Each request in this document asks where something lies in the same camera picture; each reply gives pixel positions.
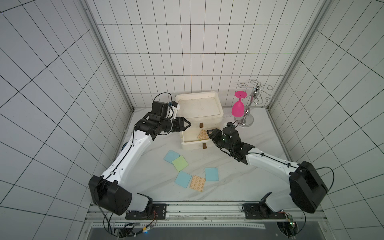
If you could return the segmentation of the green sticky note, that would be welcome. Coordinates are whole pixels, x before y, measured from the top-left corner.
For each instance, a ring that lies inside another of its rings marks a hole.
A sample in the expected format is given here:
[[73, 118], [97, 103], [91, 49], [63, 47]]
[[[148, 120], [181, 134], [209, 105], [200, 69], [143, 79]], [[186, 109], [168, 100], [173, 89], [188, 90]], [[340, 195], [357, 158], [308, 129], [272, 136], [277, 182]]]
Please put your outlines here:
[[173, 160], [172, 164], [174, 165], [174, 167], [178, 172], [182, 171], [184, 168], [186, 168], [189, 165], [183, 156], [179, 156], [178, 158]]

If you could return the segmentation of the orange patterned sticky note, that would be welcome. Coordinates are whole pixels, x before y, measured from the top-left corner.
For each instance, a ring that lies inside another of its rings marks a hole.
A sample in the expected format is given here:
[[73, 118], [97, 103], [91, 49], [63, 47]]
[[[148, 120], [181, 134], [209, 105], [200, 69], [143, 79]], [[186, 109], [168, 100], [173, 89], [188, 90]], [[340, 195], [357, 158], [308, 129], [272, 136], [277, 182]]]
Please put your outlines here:
[[203, 141], [203, 140], [209, 140], [210, 137], [209, 137], [209, 135], [208, 135], [206, 130], [201, 129], [199, 134], [198, 134], [198, 136], [197, 136], [197, 139], [199, 141]]
[[198, 192], [203, 192], [205, 187], [206, 179], [193, 175], [190, 182], [190, 189], [193, 189]]

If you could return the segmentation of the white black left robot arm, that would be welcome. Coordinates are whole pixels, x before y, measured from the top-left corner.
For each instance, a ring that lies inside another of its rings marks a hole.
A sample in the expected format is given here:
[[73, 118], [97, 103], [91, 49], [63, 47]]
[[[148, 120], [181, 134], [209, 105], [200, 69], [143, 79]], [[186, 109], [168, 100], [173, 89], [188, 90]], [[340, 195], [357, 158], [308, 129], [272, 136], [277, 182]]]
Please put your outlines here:
[[147, 113], [135, 124], [131, 138], [111, 166], [99, 177], [91, 177], [89, 188], [93, 203], [100, 210], [107, 210], [118, 216], [126, 212], [151, 215], [152, 198], [129, 192], [129, 175], [158, 135], [163, 132], [183, 132], [191, 125], [184, 117], [163, 118]]

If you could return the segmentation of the white plastic drawer cabinet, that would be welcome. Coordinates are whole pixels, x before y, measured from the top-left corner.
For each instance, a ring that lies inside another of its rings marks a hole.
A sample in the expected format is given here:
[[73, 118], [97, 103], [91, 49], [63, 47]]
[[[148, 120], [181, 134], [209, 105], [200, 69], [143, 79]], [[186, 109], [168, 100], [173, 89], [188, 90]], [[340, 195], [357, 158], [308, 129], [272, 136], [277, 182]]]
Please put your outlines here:
[[181, 106], [177, 117], [188, 120], [192, 129], [199, 129], [201, 124], [210, 129], [222, 123], [224, 112], [216, 92], [177, 95], [176, 102]]

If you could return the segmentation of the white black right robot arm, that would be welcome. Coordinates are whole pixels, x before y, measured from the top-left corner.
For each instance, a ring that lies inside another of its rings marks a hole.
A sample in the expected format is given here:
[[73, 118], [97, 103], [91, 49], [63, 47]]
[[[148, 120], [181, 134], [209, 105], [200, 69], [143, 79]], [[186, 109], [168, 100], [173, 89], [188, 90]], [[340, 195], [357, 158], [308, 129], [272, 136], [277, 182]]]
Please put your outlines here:
[[237, 162], [261, 168], [289, 185], [284, 191], [264, 195], [259, 205], [265, 213], [299, 208], [313, 214], [329, 191], [311, 163], [298, 164], [265, 154], [243, 142], [233, 123], [228, 123], [222, 130], [207, 130], [207, 134], [216, 147]]

